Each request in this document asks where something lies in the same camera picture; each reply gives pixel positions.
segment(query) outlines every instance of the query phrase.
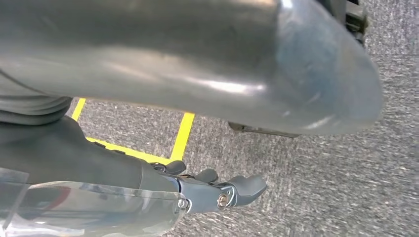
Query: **metal bolt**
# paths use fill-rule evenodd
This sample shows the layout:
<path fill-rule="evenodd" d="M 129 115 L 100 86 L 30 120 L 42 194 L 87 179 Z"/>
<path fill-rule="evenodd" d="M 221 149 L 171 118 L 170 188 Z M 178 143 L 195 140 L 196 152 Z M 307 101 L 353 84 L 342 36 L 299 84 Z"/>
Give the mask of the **metal bolt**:
<path fill-rule="evenodd" d="M 226 194 L 220 194 L 220 196 L 218 197 L 218 200 L 217 200 L 218 208 L 223 209 L 227 206 L 227 204 L 228 204 L 227 195 Z"/>
<path fill-rule="evenodd" d="M 179 206 L 180 209 L 186 209 L 188 207 L 188 201 L 181 199 L 177 202 L 177 206 Z"/>

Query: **robotic arm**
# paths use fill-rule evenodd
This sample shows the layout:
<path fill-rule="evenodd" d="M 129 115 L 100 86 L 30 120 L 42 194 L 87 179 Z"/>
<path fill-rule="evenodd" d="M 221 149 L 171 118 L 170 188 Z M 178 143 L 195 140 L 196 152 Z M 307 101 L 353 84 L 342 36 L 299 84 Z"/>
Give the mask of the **robotic arm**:
<path fill-rule="evenodd" d="M 261 176 L 218 182 L 214 170 L 180 175 L 182 162 L 148 164 L 104 149 L 64 116 L 72 98 L 292 134 L 354 132 L 375 122 L 382 97 L 358 42 L 364 25 L 348 22 L 363 14 L 351 8 L 348 16 L 352 3 L 0 0 L 0 167 L 29 174 L 33 185 L 181 193 L 189 213 L 249 204 L 266 189 Z"/>

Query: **clear plastic cover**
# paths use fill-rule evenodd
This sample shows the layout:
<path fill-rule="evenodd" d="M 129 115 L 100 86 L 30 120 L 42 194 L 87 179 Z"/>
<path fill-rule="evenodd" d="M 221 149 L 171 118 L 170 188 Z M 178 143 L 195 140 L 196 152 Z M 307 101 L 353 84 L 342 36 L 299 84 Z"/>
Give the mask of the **clear plastic cover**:
<path fill-rule="evenodd" d="M 17 183 L 0 180 L 1 201 L 5 188 Z M 12 211 L 0 205 L 0 213 L 9 213 L 8 221 L 0 220 L 0 236 L 151 237 L 173 228 L 185 213 L 179 193 L 78 182 L 19 185 L 23 191 Z"/>

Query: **gray tube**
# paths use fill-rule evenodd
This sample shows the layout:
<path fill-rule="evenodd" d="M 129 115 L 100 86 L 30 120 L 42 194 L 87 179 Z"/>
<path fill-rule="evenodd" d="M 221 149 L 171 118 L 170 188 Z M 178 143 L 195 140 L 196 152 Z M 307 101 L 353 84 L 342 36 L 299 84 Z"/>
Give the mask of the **gray tube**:
<path fill-rule="evenodd" d="M 315 1 L 280 3 L 0 0 L 0 69 L 51 96 L 288 133 L 373 124 L 381 87 L 363 48 Z"/>

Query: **yellow tape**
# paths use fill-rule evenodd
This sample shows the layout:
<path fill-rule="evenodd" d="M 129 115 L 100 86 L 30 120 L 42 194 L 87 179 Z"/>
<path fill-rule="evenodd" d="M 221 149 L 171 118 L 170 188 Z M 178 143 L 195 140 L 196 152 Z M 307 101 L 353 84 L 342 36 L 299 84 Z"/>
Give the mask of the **yellow tape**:
<path fill-rule="evenodd" d="M 86 99 L 84 98 L 80 98 L 79 101 L 77 102 L 77 106 L 74 109 L 73 115 L 71 115 L 71 117 L 77 121 L 80 118 L 80 114 L 82 113 L 84 104 L 86 103 Z"/>
<path fill-rule="evenodd" d="M 87 139 L 91 142 L 98 142 L 102 145 L 105 145 L 106 149 L 108 149 L 108 150 L 116 150 L 116 151 L 125 152 L 126 155 L 133 156 L 133 157 L 136 157 L 136 158 L 139 158 L 139 159 L 143 159 L 148 163 L 158 162 L 158 163 L 167 165 L 171 162 L 171 160 L 169 160 L 167 158 L 158 157 L 158 156 L 147 154 L 147 153 L 144 153 L 144 152 L 139 152 L 139 151 L 127 148 L 127 147 L 121 147 L 121 146 L 118 146 L 118 145 L 115 145 L 115 144 L 107 143 L 107 142 L 100 141 L 100 140 L 93 139 L 93 138 L 89 138 L 89 137 Z"/>
<path fill-rule="evenodd" d="M 170 160 L 182 160 L 185 153 L 186 144 L 188 142 L 189 133 L 191 132 L 192 123 L 194 122 L 194 114 L 185 113 L 180 122 L 179 131 L 177 132 L 176 141 L 171 152 Z"/>
<path fill-rule="evenodd" d="M 85 98 L 80 98 L 76 108 L 74 109 L 73 115 L 71 116 L 75 121 L 78 121 L 80 118 L 80 114 L 82 113 L 83 107 L 86 103 Z M 109 150 L 118 150 L 121 152 L 125 152 L 125 154 L 129 156 L 133 156 L 139 159 L 143 159 L 147 162 L 153 163 L 158 162 L 164 165 L 169 164 L 170 162 L 174 160 L 182 160 L 183 154 L 185 152 L 186 144 L 188 142 L 189 133 L 192 128 L 192 123 L 194 121 L 194 114 L 191 113 L 185 113 L 183 115 L 182 121 L 180 122 L 179 131 L 177 133 L 176 141 L 173 146 L 173 151 L 171 152 L 170 158 L 164 158 L 164 157 L 158 157 L 155 155 L 147 154 L 144 152 L 139 152 L 130 148 L 118 146 L 115 144 L 107 143 L 104 141 L 100 141 L 94 138 L 87 138 L 87 140 L 91 142 L 98 142 L 102 145 L 105 145 L 105 147 Z"/>

